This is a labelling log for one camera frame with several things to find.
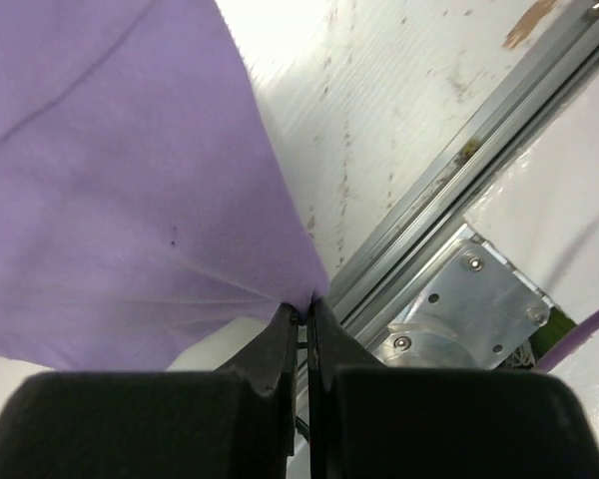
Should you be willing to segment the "purple t-shirt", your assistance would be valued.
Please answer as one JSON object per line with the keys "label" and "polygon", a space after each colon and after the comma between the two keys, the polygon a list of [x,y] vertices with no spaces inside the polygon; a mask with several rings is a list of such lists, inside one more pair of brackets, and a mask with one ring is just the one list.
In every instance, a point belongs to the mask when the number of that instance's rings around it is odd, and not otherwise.
{"label": "purple t-shirt", "polygon": [[0,1],[0,357],[163,370],[328,277],[213,1]]}

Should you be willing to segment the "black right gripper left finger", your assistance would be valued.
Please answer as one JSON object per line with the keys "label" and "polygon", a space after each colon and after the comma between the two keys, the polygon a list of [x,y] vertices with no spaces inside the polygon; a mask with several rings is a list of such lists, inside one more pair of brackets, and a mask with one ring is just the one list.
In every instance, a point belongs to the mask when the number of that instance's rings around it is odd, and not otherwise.
{"label": "black right gripper left finger", "polygon": [[0,414],[0,478],[282,478],[298,335],[282,305],[214,371],[34,375]]}

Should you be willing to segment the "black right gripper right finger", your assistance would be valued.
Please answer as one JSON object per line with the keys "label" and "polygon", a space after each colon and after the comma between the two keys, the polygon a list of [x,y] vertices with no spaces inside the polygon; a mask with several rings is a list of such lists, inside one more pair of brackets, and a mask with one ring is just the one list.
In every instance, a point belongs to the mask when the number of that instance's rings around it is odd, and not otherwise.
{"label": "black right gripper right finger", "polygon": [[314,478],[599,478],[574,393],[532,372],[381,363],[323,300],[308,313]]}

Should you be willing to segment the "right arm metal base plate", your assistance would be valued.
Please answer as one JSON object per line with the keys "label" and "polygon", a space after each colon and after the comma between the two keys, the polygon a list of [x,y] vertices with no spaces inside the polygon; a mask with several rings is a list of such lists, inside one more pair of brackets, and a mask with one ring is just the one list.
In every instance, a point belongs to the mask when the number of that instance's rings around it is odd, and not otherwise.
{"label": "right arm metal base plate", "polygon": [[548,295],[467,224],[423,273],[369,344],[387,366],[493,369],[548,322]]}

